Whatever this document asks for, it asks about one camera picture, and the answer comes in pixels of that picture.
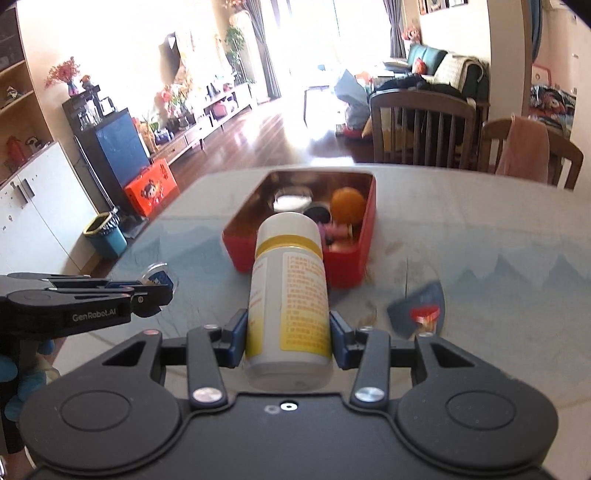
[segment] plastic bottle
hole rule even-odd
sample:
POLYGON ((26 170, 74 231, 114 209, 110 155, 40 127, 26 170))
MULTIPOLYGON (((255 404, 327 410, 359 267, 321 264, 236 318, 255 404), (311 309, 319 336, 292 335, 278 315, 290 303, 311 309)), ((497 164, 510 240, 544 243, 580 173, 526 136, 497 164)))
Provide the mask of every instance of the plastic bottle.
POLYGON ((261 390, 313 390, 330 379, 331 355, 320 232, 300 213, 278 213, 256 239, 246 374, 261 390))

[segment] cushion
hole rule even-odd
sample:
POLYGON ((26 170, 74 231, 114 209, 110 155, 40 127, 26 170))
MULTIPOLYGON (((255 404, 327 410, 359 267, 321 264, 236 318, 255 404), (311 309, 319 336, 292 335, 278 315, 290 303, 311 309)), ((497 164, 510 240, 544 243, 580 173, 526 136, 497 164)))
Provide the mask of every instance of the cushion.
POLYGON ((421 59, 416 59, 413 64, 413 73, 425 75, 427 73, 427 64, 421 59))

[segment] potted plant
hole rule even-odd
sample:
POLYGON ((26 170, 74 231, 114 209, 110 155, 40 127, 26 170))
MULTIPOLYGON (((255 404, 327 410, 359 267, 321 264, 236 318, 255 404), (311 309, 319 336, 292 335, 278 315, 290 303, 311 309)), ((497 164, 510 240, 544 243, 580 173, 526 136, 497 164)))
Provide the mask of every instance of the potted plant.
POLYGON ((238 27, 230 27, 226 31, 226 45, 228 46, 228 52, 226 56, 230 65, 236 72, 236 83, 244 83, 246 81, 246 73, 244 72, 244 66, 242 65, 242 58, 240 57, 240 51, 246 45, 246 40, 242 34, 242 30, 238 27))

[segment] figurine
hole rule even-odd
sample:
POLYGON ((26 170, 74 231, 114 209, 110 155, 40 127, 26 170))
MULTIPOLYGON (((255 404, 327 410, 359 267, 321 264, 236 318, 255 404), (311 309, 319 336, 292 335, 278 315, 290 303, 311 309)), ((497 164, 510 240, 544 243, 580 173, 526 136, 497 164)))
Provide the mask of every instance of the figurine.
POLYGON ((17 90, 13 87, 8 87, 6 89, 6 97, 4 97, 4 105, 2 106, 2 108, 7 107, 11 103, 13 103, 14 100, 20 97, 22 97, 22 93, 18 93, 17 90))
POLYGON ((90 81, 90 75, 84 75, 82 80, 80 80, 80 83, 82 84, 82 88, 84 90, 91 90, 91 88, 94 87, 90 81))

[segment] metal screw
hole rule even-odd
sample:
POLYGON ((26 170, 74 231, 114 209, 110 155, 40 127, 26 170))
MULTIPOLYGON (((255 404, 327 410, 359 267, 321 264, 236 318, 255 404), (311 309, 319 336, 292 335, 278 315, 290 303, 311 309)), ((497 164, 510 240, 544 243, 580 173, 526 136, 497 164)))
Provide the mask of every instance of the metal screw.
POLYGON ((355 392, 355 398, 366 403, 375 403, 382 400, 386 394, 381 388, 363 387, 355 392))
POLYGON ((294 411, 297 410, 297 403, 292 401, 285 401, 280 405, 281 409, 284 411, 294 411))
POLYGON ((277 415, 281 409, 277 405, 267 405, 265 407, 265 412, 269 415, 277 415))
POLYGON ((222 397, 222 392, 213 387, 203 387, 193 392, 193 398, 200 403, 214 403, 222 397))

